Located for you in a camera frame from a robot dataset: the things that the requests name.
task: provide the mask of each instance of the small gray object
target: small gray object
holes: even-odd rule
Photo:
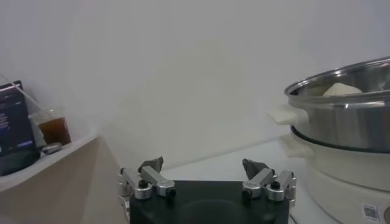
[[[53,143],[53,144],[50,144],[50,145],[46,145],[42,148],[42,152],[46,155],[50,155],[50,154],[53,154],[55,152],[58,152],[62,149],[62,145],[61,143],[59,142],[56,142],[56,143]]]

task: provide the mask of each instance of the white food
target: white food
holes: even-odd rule
[[[335,83],[328,90],[326,90],[323,96],[340,96],[356,93],[362,93],[362,91],[353,86],[345,85],[342,83]]]

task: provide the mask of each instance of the stainless steel pot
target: stainless steel pot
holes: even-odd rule
[[[363,93],[322,96],[334,83]],[[390,153],[390,57],[321,73],[285,89],[290,107],[273,116],[279,124],[318,144]]]

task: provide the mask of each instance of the brown liquid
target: brown liquid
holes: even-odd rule
[[[66,145],[71,142],[64,117],[42,123],[39,125],[39,128],[47,144],[60,142],[61,145]]]

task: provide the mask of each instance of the plastic cup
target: plastic cup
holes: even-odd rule
[[[29,117],[39,127],[47,144],[59,142],[66,145],[71,142],[62,108],[39,111]]]

